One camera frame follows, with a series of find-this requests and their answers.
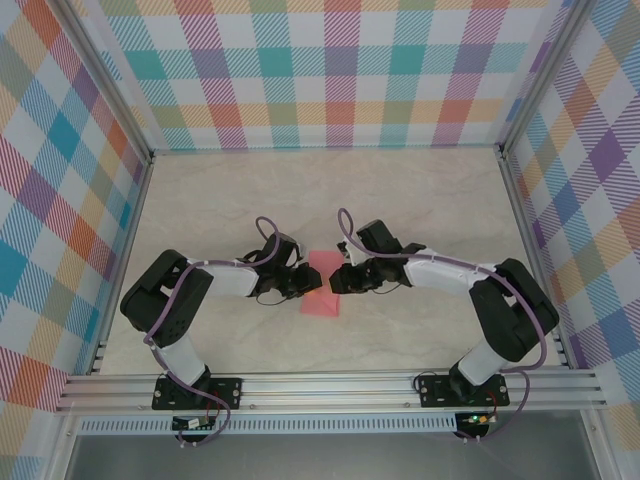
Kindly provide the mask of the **pink paper sheet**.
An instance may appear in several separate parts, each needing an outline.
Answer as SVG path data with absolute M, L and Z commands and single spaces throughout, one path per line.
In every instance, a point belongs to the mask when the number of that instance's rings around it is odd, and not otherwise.
M 337 318 L 340 314 L 340 296 L 331 290 L 330 277 L 343 264 L 337 251 L 312 250 L 309 264 L 321 275 L 322 286 L 303 296 L 300 313 L 304 315 Z

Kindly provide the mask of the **grey metal shelf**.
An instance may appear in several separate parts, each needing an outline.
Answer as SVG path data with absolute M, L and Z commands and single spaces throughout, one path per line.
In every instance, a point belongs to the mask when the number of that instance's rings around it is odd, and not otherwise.
M 430 435 L 83 436 L 65 480 L 600 480 L 582 449 L 463 444 Z

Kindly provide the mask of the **wide aluminium mounting rail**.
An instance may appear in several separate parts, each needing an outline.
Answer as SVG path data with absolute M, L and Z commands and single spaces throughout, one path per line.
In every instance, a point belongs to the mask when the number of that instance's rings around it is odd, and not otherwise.
M 468 407 L 423 408 L 412 388 L 414 371 L 343 371 L 302 373 L 235 373 L 241 378 L 237 413 L 396 413 L 471 412 Z M 115 415 L 158 411 L 151 408 L 161 375 L 72 376 L 56 407 L 59 414 Z M 527 375 L 504 375 L 510 405 L 498 412 L 603 409 L 604 391 L 594 372 L 544 367 Z

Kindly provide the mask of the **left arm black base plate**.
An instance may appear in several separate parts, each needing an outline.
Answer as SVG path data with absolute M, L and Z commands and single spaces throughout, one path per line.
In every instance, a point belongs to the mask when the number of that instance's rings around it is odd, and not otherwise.
M 240 406 L 241 378 L 210 377 L 199 380 L 194 388 L 223 400 L 231 410 L 237 410 Z M 208 397 L 197 395 L 169 377 L 162 376 L 156 381 L 151 408 L 156 411 L 206 410 L 211 403 Z

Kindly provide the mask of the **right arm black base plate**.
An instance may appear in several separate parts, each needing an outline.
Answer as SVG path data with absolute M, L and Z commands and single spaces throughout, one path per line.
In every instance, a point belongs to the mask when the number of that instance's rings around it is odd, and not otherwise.
M 435 407 L 504 407 L 510 405 L 509 392 L 503 375 L 496 374 L 480 386 L 463 382 L 456 386 L 451 376 L 421 375 L 414 387 L 423 408 Z

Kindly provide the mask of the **thin aluminium wall rail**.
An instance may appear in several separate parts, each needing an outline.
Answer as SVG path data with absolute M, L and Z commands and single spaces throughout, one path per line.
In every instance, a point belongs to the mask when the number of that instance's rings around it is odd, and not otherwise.
M 302 147 L 251 147 L 231 149 L 156 149 L 153 157 L 166 156 L 195 156 L 195 155 L 222 155 L 222 154 L 253 154 L 253 153 L 299 153 L 299 152 L 343 152 L 343 151 L 402 151 L 402 150 L 453 150 L 453 149 L 489 149 L 492 152 L 500 151 L 500 143 L 493 144 L 436 144 L 436 145 L 348 145 L 348 146 L 302 146 Z

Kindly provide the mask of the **aluminium side rail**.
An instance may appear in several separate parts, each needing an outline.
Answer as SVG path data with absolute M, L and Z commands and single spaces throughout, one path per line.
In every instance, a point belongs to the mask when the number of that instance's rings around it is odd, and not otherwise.
M 544 293 L 551 301 L 553 301 L 554 298 L 551 291 L 551 284 L 545 277 L 542 257 L 537 247 L 533 229 L 528 222 L 524 199 L 518 189 L 511 165 L 507 156 L 500 150 L 499 145 L 495 147 L 495 155 L 532 275 L 538 281 Z M 572 352 L 570 347 L 566 345 L 566 339 L 561 323 L 559 323 L 552 331 L 551 336 L 554 342 L 554 350 L 560 364 L 563 367 L 573 368 Z
M 151 156 L 147 160 L 146 165 L 143 169 L 139 195 L 136 199 L 134 208 L 130 216 L 130 222 L 126 231 L 126 236 L 124 238 L 122 252 L 118 258 L 118 262 L 116 263 L 112 286 L 110 287 L 109 296 L 107 297 L 107 303 L 104 311 L 101 313 L 98 319 L 96 330 L 94 331 L 94 335 L 90 343 L 89 356 L 85 361 L 82 369 L 83 375 L 91 375 L 94 372 L 94 365 L 99 360 L 98 351 L 101 348 L 105 347 L 107 344 L 109 332 L 111 330 L 111 326 L 116 315 L 116 310 L 119 305 L 120 293 L 123 288 L 126 270 L 131 257 L 135 236 L 140 223 L 144 203 L 153 175 L 154 163 L 155 157 Z

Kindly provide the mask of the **aluminium frame post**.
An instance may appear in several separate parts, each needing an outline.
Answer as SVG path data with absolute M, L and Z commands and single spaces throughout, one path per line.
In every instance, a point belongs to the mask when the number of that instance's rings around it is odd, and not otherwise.
M 109 72 L 99 50 L 87 33 L 80 17 L 74 10 L 70 0 L 45 0 L 52 13 L 59 21 L 63 31 L 69 37 L 83 65 L 104 96 L 114 117 L 120 124 L 127 138 L 133 144 L 147 165 L 153 163 L 153 153 L 143 136 L 142 130 L 134 119 L 124 97 L 121 95 L 113 76 Z
M 529 67 L 495 144 L 499 162 L 505 162 L 525 133 L 546 91 L 555 79 L 597 0 L 550 0 L 540 28 L 534 33 Z

